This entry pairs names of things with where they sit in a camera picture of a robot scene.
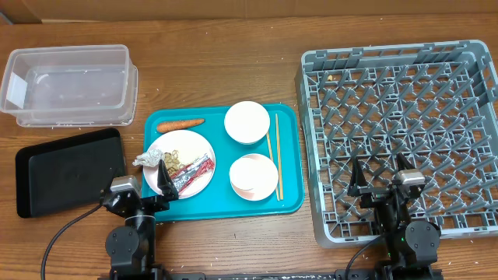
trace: black tray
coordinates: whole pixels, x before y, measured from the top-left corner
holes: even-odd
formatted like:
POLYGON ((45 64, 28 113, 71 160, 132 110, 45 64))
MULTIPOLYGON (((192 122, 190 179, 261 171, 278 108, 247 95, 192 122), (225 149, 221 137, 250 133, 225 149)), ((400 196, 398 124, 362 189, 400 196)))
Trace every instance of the black tray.
POLYGON ((17 214, 37 217, 99 201, 100 190, 126 172, 115 128, 20 149, 16 155, 17 214))

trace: gray dish rack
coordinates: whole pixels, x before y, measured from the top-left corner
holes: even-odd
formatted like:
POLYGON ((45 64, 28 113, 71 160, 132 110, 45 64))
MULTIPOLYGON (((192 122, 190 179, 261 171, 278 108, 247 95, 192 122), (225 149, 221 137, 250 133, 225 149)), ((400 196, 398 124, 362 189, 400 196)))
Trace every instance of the gray dish rack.
POLYGON ((402 152, 426 177, 412 218, 442 238, 498 235, 498 99, 493 61, 478 40, 307 51, 296 92, 317 242, 360 245, 373 212, 347 195, 351 158, 389 184, 402 152))

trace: clear plastic container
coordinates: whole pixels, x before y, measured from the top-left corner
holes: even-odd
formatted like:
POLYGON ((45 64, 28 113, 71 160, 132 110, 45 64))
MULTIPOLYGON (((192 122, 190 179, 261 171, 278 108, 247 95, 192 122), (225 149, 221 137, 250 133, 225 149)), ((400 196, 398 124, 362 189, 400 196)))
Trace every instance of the clear plastic container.
POLYGON ((138 77, 124 45, 19 49, 5 68, 0 110, 23 127, 128 125, 138 77))

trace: empty bowl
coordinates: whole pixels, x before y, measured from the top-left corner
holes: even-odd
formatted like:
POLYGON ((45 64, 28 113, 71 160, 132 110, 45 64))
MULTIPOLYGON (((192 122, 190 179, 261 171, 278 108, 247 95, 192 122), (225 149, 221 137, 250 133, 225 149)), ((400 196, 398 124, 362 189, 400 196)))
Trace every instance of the empty bowl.
POLYGON ((242 101, 225 115, 226 133, 235 141, 250 145, 265 137, 270 128, 268 111, 259 103, 242 101))
POLYGON ((245 155, 230 167, 230 184, 241 198, 260 201, 270 196, 279 183, 275 164, 260 154, 245 155))

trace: crumpled foil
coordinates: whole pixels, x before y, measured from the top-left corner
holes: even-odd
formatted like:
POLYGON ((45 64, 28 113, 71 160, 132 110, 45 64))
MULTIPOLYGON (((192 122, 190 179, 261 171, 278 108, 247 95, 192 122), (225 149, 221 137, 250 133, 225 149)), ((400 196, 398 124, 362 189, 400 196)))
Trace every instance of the crumpled foil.
POLYGON ((155 167, 159 164, 159 161, 163 159, 164 152, 159 149, 152 149, 148 152, 144 152, 133 161, 134 166, 148 166, 155 167))
POLYGON ((188 187, 195 179, 215 168, 215 163, 205 154, 197 158, 193 163, 178 170, 172 177, 174 186, 178 192, 188 187))

